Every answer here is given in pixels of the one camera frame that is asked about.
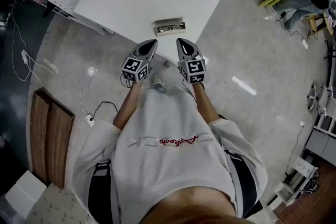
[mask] eyeglasses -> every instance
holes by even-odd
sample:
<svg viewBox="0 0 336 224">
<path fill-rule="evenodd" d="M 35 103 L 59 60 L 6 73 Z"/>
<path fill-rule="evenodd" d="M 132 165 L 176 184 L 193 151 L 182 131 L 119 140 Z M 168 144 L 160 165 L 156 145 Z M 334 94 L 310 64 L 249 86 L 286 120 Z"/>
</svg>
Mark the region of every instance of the eyeglasses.
<svg viewBox="0 0 336 224">
<path fill-rule="evenodd" d="M 157 30 L 158 30 L 157 32 L 162 33 L 166 31 L 182 30 L 182 29 L 185 29 L 185 23 L 160 26 L 160 27 L 157 27 Z"/>
</svg>

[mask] white table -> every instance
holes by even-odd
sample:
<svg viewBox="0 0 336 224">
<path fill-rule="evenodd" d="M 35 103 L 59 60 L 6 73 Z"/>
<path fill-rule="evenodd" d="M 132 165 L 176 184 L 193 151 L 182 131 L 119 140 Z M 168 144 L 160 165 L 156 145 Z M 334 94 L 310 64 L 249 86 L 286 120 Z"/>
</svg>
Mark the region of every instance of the white table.
<svg viewBox="0 0 336 224">
<path fill-rule="evenodd" d="M 80 0 L 75 13 L 136 43 L 158 40 L 156 54 L 177 65 L 176 39 L 196 42 L 220 0 Z M 157 37 L 154 21 L 184 17 L 186 32 Z"/>
</svg>

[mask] wooden board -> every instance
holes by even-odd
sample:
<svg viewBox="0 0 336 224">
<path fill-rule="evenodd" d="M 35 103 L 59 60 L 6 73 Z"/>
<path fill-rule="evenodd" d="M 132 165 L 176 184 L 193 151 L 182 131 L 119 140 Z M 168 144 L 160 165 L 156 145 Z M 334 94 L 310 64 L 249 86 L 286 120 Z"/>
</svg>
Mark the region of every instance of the wooden board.
<svg viewBox="0 0 336 224">
<path fill-rule="evenodd" d="M 39 92 L 34 92 L 32 111 L 30 114 L 30 151 L 35 174 L 44 182 L 47 181 L 45 140 L 48 125 L 48 113 L 51 103 Z"/>
<path fill-rule="evenodd" d="M 71 130 L 75 116 L 58 103 L 53 103 L 46 139 L 47 178 L 60 189 L 64 176 Z"/>
</svg>

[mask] jeans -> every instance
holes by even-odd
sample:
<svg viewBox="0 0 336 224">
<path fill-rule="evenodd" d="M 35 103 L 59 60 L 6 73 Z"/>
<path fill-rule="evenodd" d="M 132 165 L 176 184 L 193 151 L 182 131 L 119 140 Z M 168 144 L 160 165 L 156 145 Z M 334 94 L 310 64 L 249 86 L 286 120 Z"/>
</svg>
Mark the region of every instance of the jeans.
<svg viewBox="0 0 336 224">
<path fill-rule="evenodd" d="M 310 14 L 321 14 L 323 13 L 323 9 L 317 8 L 311 0 L 281 0 L 277 4 L 273 6 L 274 10 L 278 13 L 284 12 L 286 9 L 295 9 L 301 7 L 300 9 L 297 9 L 292 17 L 290 17 L 285 22 L 285 28 L 286 30 L 291 30 L 295 24 L 302 21 L 306 16 Z"/>
<path fill-rule="evenodd" d="M 163 87 L 162 84 L 156 84 L 154 86 L 154 89 L 158 92 L 161 92 L 161 93 L 166 93 L 167 92 L 166 88 Z"/>
</svg>

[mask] white sweatshirt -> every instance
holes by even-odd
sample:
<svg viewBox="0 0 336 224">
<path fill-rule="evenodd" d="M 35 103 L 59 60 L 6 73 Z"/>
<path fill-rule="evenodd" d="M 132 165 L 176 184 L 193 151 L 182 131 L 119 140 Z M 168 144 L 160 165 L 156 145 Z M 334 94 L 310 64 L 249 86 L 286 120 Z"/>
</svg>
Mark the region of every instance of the white sweatshirt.
<svg viewBox="0 0 336 224">
<path fill-rule="evenodd" d="M 160 200 L 179 189 L 203 186 L 226 193 L 239 210 L 224 149 L 242 156 L 257 186 L 267 182 L 258 153 L 228 120 L 205 123 L 193 98 L 180 88 L 147 90 L 122 131 L 97 121 L 80 153 L 72 186 L 88 209 L 88 192 L 97 162 L 111 159 L 121 223 L 139 223 Z"/>
</svg>

